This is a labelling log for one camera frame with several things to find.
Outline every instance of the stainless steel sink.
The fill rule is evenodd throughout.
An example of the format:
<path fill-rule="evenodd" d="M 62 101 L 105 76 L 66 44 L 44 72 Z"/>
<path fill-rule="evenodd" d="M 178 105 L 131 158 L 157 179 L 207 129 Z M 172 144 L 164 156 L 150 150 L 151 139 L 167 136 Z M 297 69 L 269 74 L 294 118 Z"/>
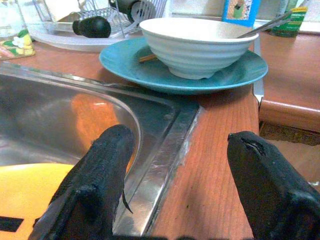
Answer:
<path fill-rule="evenodd" d="M 76 164 L 107 127 L 124 124 L 136 138 L 113 231 L 147 233 L 168 182 L 188 150 L 199 105 L 142 88 L 10 63 L 0 65 L 0 166 Z"/>

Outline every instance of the dish rack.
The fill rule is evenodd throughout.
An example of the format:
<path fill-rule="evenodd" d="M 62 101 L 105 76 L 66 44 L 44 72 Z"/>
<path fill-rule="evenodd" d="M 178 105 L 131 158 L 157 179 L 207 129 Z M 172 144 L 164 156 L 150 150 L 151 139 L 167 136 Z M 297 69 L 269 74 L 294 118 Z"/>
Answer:
<path fill-rule="evenodd" d="M 56 22 L 46 0 L 31 1 L 40 21 Z M 60 20 L 72 25 L 76 20 L 102 16 L 111 26 L 111 34 L 108 38 L 86 38 L 73 32 L 61 33 L 39 27 L 31 27 L 29 31 L 35 40 L 55 47 L 99 52 L 108 45 L 141 36 L 139 23 L 146 19 L 161 18 L 166 2 L 167 0 L 77 0 L 80 11 L 70 12 Z"/>

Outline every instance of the ribbed ceramic bowl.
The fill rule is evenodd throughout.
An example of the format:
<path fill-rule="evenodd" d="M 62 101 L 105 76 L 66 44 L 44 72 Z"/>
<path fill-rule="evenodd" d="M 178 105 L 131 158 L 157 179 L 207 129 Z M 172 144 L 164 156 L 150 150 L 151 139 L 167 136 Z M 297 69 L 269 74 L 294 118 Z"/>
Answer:
<path fill-rule="evenodd" d="M 197 18 L 153 18 L 140 27 L 151 51 L 172 74 L 194 80 L 210 78 L 237 61 L 258 37 L 236 38 L 251 29 Z"/>

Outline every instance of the blue plate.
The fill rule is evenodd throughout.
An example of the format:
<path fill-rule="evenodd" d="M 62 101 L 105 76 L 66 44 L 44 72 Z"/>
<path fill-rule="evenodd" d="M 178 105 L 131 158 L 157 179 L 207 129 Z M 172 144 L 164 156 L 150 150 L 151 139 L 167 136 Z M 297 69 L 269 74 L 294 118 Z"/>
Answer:
<path fill-rule="evenodd" d="M 139 63 L 139 58 L 152 54 L 144 37 L 117 42 L 103 49 L 99 60 L 110 72 L 146 88 L 169 94 L 197 95 L 252 84 L 268 72 L 267 63 L 247 51 L 232 65 L 212 77 L 190 80 L 173 75 L 161 61 Z"/>

